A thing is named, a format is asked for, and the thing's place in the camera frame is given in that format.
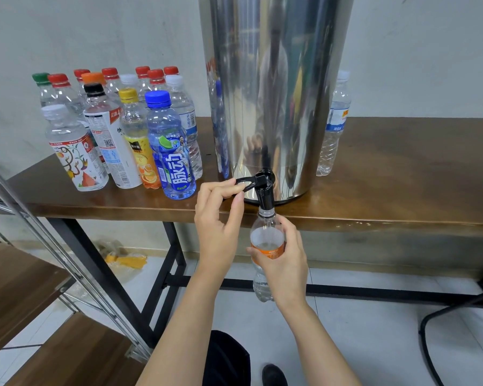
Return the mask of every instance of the hand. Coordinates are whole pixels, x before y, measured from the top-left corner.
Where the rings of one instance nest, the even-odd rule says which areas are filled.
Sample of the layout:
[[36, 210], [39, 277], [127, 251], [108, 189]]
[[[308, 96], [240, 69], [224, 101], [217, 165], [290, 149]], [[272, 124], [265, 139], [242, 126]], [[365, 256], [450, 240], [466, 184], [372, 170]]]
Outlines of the hand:
[[308, 261], [297, 228], [281, 215], [276, 218], [286, 235], [284, 253], [277, 259], [270, 259], [252, 247], [248, 247], [247, 252], [263, 268], [277, 307], [284, 313], [306, 304]]
[[[244, 184], [235, 179], [221, 183], [203, 183], [195, 205], [195, 225], [199, 234], [200, 256], [197, 271], [221, 284], [231, 266], [244, 212]], [[224, 198], [236, 195], [226, 224], [219, 221], [219, 208]]]

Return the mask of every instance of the white bottle cap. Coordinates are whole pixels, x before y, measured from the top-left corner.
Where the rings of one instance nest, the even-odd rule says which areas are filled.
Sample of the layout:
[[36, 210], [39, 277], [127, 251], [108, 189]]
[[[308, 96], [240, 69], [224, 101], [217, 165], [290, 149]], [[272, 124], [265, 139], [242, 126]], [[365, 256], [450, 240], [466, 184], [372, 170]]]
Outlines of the white bottle cap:
[[120, 81], [125, 86], [136, 86], [138, 85], [138, 76], [137, 75], [120, 75]]
[[68, 116], [69, 111], [64, 104], [53, 104], [41, 108], [41, 113], [46, 120], [58, 120]]
[[182, 85], [182, 76], [180, 75], [166, 75], [166, 84], [171, 86]]
[[336, 81], [348, 81], [349, 80], [349, 71], [348, 70], [339, 70], [338, 71], [338, 77], [336, 78]]

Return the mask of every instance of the wooden shelf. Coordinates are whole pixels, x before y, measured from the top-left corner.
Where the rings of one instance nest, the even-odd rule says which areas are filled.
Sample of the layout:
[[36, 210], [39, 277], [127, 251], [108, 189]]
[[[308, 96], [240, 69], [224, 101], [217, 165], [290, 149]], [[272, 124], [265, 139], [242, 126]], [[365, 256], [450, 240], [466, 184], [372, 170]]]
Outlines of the wooden shelf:
[[[210, 118], [197, 118], [203, 181], [217, 181]], [[10, 184], [41, 217], [193, 222], [196, 194], [183, 201], [142, 186], [109, 181], [78, 192], [55, 155], [14, 176]], [[230, 200], [221, 207], [226, 220]], [[276, 211], [299, 229], [373, 231], [421, 229], [483, 234], [483, 119], [349, 118], [332, 173]], [[245, 205], [242, 225], [257, 208]]]
[[0, 349], [59, 296], [69, 274], [0, 243]]
[[134, 386], [144, 365], [125, 357], [118, 332], [72, 315], [13, 375], [7, 386]]

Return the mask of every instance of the table top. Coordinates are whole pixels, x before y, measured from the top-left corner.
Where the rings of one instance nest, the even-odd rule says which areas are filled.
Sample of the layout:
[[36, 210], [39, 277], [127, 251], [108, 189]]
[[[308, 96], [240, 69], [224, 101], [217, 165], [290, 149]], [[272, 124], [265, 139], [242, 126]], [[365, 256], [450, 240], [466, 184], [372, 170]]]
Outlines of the table top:
[[[218, 177], [211, 119], [197, 118], [197, 124], [204, 172], [199, 187]], [[196, 193], [174, 201], [161, 189], [122, 190], [113, 181], [79, 192], [55, 155], [10, 184], [40, 217], [193, 222]], [[230, 203], [221, 206], [224, 221]], [[276, 211], [310, 231], [483, 234], [483, 119], [348, 118], [331, 174]], [[242, 225], [250, 227], [256, 213], [245, 204]]]

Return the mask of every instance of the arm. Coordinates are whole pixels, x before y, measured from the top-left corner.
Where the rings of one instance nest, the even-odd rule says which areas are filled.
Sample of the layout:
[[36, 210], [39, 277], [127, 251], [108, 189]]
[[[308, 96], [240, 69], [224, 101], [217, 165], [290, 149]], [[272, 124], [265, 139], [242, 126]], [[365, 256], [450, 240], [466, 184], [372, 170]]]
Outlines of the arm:
[[[229, 270], [244, 211], [244, 185], [234, 179], [204, 183], [195, 206], [200, 257], [184, 296], [156, 345], [137, 386], [201, 385], [206, 364], [215, 297]], [[226, 224], [219, 221], [224, 198], [237, 194]]]
[[269, 259], [254, 248], [247, 252], [265, 271], [277, 307], [295, 336], [302, 368], [309, 386], [361, 386], [360, 381], [306, 302], [308, 262], [301, 234], [278, 215], [286, 235], [285, 252]]

